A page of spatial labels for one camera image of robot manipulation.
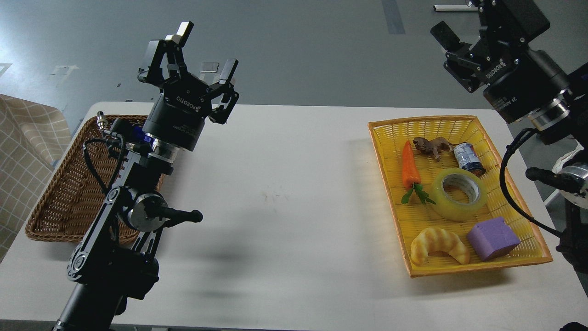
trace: yellow plastic basket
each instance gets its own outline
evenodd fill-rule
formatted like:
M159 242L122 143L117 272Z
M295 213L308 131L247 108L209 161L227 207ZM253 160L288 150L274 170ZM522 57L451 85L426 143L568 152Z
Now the yellow plastic basket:
M540 264L553 260L537 226L517 213L500 191L499 171L502 159L477 117L456 115L399 118L371 122L369 129L392 209L406 269L411 277L493 270ZM486 169L486 173L480 179L488 190L488 201L471 220L463 223L446 220L435 213L430 204L422 205L414 194L409 203L400 203L400 199L406 193L401 178L402 149L405 142L412 141L414 137L424 137L428 140L444 137L451 143L467 141L474 146L476 154ZM452 152L443 150L440 155L441 160L435 162L432 156L421 155L419 151L415 151L415 163L419 169L424 191L430 192L433 179L440 171L458 167ZM530 214L508 171L506 181L514 200ZM461 198L457 196L456 199L463 199L462 201L467 202L465 194ZM507 256L483 262L468 242L466 235L477 222L499 216L505 218L506 224L519 237L521 244ZM410 244L423 229L431 226L456 233L470 250L470 263L461 265L446 254L432 253L423 265L414 264L410 260Z

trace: tape roll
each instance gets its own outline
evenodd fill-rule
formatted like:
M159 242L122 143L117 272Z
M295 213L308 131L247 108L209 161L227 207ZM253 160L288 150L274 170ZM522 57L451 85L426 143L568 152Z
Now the tape roll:
M469 202L464 203L451 198L445 190L447 186L454 186L462 190ZM469 171L450 168L441 171L433 180L430 198L433 210L442 217L452 221L471 220L472 216L482 208L488 199L488 192L484 183Z

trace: small can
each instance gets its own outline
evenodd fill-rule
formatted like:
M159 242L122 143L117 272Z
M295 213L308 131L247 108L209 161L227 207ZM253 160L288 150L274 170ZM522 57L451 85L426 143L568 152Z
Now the small can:
M453 149L457 163L461 169L471 172L480 177L484 175L486 169L482 167L482 162L474 151L474 146L470 143L463 143L457 145Z

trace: checkered cloth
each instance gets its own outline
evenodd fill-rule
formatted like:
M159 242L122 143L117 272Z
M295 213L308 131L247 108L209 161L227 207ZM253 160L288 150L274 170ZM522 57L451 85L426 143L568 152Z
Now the checkered cloth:
M70 141L59 110L0 94L0 262Z

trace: purple cube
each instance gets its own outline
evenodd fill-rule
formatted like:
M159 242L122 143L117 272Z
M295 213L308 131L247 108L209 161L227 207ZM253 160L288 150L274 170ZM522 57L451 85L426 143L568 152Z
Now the purple cube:
M507 255L520 244L519 238L506 225L504 217L476 223L467 234L467 239L482 261Z

